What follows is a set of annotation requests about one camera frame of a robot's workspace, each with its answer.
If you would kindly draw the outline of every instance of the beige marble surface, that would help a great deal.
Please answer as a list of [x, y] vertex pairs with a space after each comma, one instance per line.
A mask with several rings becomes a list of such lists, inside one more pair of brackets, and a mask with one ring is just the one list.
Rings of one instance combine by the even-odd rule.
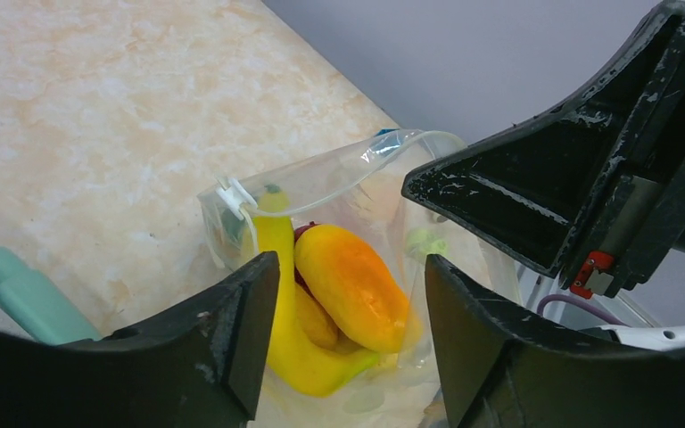
[[217, 281], [215, 172], [392, 125], [258, 0], [0, 0], [0, 245], [102, 333]]

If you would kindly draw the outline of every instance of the light blue object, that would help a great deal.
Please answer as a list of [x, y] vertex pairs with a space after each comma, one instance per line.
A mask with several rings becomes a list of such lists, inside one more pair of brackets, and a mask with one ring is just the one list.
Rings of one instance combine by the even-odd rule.
[[101, 339], [90, 321], [48, 277], [0, 247], [0, 307], [40, 342], [60, 345]]

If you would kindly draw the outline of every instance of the orange mango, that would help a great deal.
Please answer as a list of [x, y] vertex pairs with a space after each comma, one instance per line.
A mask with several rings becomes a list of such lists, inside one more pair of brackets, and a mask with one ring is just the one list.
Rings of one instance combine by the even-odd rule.
[[340, 330], [319, 302], [298, 284], [295, 285], [295, 311], [309, 340], [319, 348], [334, 350]]
[[317, 225], [296, 242], [295, 266], [345, 336], [376, 352], [400, 351], [409, 300], [368, 243], [342, 227]]

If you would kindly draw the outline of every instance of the purple cable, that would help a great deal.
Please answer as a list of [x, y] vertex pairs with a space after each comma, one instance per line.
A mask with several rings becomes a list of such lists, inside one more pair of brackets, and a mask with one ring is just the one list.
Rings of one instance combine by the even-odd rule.
[[575, 298], [574, 296], [566, 296], [564, 294], [550, 294], [549, 296], [545, 296], [540, 300], [540, 303], [537, 304], [537, 315], [542, 317], [542, 314], [545, 312], [545, 307], [548, 306], [548, 303], [552, 301], [562, 301], [564, 303], [569, 303], [571, 305], [574, 305], [575, 307], [585, 310], [589, 312], [590, 314], [594, 315], [595, 317], [598, 317], [605, 321], [608, 324], [613, 324], [613, 325], [626, 325], [621, 322], [618, 318], [608, 314], [602, 309], [595, 308], [594, 306], [584, 303], [583, 301]]

